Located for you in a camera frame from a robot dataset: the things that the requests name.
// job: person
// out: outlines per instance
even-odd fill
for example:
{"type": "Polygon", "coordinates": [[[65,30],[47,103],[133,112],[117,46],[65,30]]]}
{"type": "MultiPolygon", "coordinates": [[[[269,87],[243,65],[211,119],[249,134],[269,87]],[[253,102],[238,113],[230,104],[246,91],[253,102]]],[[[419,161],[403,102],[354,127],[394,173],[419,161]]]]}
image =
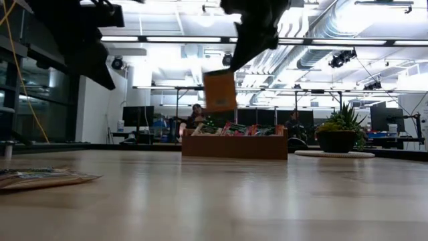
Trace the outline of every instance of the person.
{"type": "Polygon", "coordinates": [[[293,137],[297,135],[297,129],[295,127],[298,124],[298,118],[299,113],[297,112],[297,110],[293,110],[293,112],[290,114],[290,119],[287,120],[285,124],[288,132],[288,137],[293,137]]]}
{"type": "Polygon", "coordinates": [[[192,106],[192,115],[187,119],[187,129],[195,129],[199,123],[205,121],[203,109],[200,104],[194,104],[192,106]]]}

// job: ceiling light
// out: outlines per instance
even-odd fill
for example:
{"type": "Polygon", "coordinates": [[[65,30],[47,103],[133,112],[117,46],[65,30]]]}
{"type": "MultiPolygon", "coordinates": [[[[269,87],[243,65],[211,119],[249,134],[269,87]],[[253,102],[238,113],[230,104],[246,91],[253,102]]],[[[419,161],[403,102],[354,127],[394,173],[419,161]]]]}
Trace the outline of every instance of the ceiling light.
{"type": "MultiPolygon", "coordinates": [[[[164,106],[164,107],[176,107],[176,104],[160,104],[159,106],[164,106]]],[[[186,107],[192,107],[191,104],[179,104],[178,106],[186,106],[186,107]]]]}
{"type": "Polygon", "coordinates": [[[175,87],[172,86],[137,86],[136,88],[146,90],[175,90],[175,87]]]}
{"type": "Polygon", "coordinates": [[[369,5],[369,6],[412,6],[412,1],[355,1],[355,5],[369,5]]]}
{"type": "Polygon", "coordinates": [[[313,44],[331,44],[331,45],[376,45],[380,46],[385,44],[385,40],[364,40],[364,39],[314,39],[313,44]]]}
{"type": "Polygon", "coordinates": [[[275,106],[267,106],[267,105],[238,105],[239,108],[273,108],[275,106]]]}
{"type": "Polygon", "coordinates": [[[203,54],[222,55],[223,53],[223,50],[203,50],[203,54]]]}
{"type": "Polygon", "coordinates": [[[353,47],[344,46],[308,46],[309,50],[353,50],[353,47]]]}
{"type": "Polygon", "coordinates": [[[104,36],[101,38],[103,42],[137,42],[136,36],[104,36]]]}
{"type": "Polygon", "coordinates": [[[241,91],[260,91],[261,88],[236,88],[236,90],[241,90],[241,91]]]}
{"type": "Polygon", "coordinates": [[[395,46],[428,46],[428,41],[424,40],[399,40],[394,43],[395,46]]]}
{"type": "Polygon", "coordinates": [[[279,44],[302,44],[302,39],[288,39],[288,38],[282,38],[278,42],[279,44]]]}
{"type": "Polygon", "coordinates": [[[281,91],[281,92],[295,92],[297,90],[292,89],[281,89],[281,88],[267,88],[266,91],[281,91]]]}
{"type": "Polygon", "coordinates": [[[148,42],[198,42],[219,43],[220,37],[147,37],[148,42]]]}

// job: white wall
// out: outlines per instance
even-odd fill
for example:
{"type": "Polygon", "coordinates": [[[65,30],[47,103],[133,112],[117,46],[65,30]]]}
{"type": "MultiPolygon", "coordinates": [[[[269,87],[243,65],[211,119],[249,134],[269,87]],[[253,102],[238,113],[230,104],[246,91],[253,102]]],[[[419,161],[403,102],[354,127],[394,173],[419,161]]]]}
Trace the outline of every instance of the white wall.
{"type": "Polygon", "coordinates": [[[152,72],[146,66],[128,68],[128,85],[126,91],[127,106],[149,106],[150,90],[134,89],[133,86],[151,86],[152,72]]]}
{"type": "MultiPolygon", "coordinates": [[[[424,97],[424,94],[402,94],[399,96],[399,103],[407,112],[411,113],[421,101],[422,97],[424,97]]],[[[423,137],[428,137],[428,95],[423,98],[413,114],[418,112],[421,114],[422,135],[423,137]]],[[[415,124],[411,118],[404,120],[404,126],[409,135],[417,137],[415,124]]],[[[405,143],[404,148],[407,150],[419,150],[419,145],[417,143],[405,143]]],[[[421,150],[428,150],[426,141],[424,146],[421,145],[421,150]]]]}
{"type": "Polygon", "coordinates": [[[122,119],[121,103],[125,99],[127,81],[109,69],[116,88],[109,91],[89,78],[82,77],[79,86],[76,141],[106,143],[107,128],[116,131],[122,119]]]}

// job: snack packet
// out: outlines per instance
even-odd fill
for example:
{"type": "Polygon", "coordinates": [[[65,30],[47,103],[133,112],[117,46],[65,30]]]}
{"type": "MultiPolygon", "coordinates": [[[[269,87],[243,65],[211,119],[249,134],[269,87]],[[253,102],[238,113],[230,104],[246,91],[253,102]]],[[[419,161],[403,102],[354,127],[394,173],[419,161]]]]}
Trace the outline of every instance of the snack packet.
{"type": "Polygon", "coordinates": [[[31,189],[71,185],[100,178],[65,169],[0,169],[0,189],[31,189]]]}
{"type": "Polygon", "coordinates": [[[221,128],[217,127],[210,127],[209,125],[205,125],[203,123],[200,123],[198,127],[195,129],[195,131],[192,133],[192,136],[197,135],[214,135],[218,136],[221,134],[221,128]]]}
{"type": "Polygon", "coordinates": [[[283,125],[276,125],[276,126],[253,125],[251,127],[251,135],[256,137],[272,136],[272,135],[283,136],[284,126],[283,125]]]}
{"type": "Polygon", "coordinates": [[[251,127],[227,122],[225,125],[225,128],[223,128],[223,131],[221,132],[221,136],[226,136],[226,137],[248,136],[250,131],[251,131],[251,127]]]}

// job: potted plant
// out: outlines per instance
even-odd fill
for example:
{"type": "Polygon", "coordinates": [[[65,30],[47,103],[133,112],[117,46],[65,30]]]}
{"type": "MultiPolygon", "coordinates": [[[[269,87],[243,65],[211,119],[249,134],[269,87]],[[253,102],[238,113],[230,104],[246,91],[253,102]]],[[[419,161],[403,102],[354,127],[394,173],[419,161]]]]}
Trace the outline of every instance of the potted plant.
{"type": "Polygon", "coordinates": [[[354,146],[364,149],[364,135],[361,131],[362,120],[357,121],[354,109],[344,104],[342,110],[333,112],[327,121],[316,130],[316,137],[321,150],[331,153],[347,153],[354,146]]]}

